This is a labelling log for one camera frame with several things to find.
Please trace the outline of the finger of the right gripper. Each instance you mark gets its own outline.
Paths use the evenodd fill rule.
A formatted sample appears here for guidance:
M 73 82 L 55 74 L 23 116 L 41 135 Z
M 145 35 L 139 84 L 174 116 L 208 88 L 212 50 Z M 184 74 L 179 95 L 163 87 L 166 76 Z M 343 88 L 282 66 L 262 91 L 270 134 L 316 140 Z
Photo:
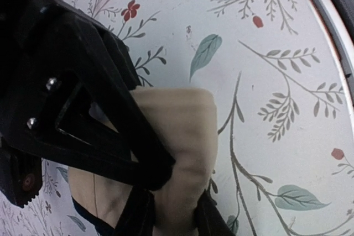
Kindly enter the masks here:
M 125 44 L 76 14 L 60 16 L 59 59 L 78 82 L 63 106 L 66 165 L 156 191 L 171 162 L 131 96 L 139 85 Z

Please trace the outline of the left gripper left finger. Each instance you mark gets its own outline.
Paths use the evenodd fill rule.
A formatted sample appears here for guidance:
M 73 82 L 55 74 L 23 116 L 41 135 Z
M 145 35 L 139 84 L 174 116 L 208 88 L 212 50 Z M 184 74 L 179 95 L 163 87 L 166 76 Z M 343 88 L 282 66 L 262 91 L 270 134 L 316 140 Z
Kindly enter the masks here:
M 114 229 L 115 235 L 152 236 L 155 223 L 154 196 L 148 190 L 133 187 Z

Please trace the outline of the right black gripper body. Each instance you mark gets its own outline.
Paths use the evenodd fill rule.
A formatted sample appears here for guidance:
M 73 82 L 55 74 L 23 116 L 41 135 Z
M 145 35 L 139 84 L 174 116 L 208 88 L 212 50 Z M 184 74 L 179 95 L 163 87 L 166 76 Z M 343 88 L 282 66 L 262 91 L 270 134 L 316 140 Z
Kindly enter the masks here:
M 1 0 L 1 192 L 20 208 L 42 187 L 42 159 L 87 170 L 93 156 L 91 100 L 65 65 L 76 19 L 94 24 L 61 0 Z

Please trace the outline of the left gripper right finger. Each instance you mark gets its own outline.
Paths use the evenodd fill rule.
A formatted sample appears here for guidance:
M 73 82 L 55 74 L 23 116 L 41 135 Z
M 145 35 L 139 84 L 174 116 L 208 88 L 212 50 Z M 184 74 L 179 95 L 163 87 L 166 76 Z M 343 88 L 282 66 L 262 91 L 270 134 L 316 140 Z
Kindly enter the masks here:
M 197 202 L 194 218 L 199 236 L 233 236 L 206 190 Z

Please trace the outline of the cream underwear navy trim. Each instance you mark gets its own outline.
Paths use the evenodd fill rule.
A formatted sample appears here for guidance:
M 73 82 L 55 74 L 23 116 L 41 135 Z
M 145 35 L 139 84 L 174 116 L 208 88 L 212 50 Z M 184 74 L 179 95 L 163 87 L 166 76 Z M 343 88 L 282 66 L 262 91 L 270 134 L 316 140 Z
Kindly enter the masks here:
M 162 143 L 170 174 L 152 192 L 153 235 L 197 235 L 195 211 L 215 167 L 218 152 L 217 107 L 202 88 L 137 87 L 131 96 Z M 113 229 L 137 191 L 128 184 L 69 167 L 69 191 L 88 221 Z

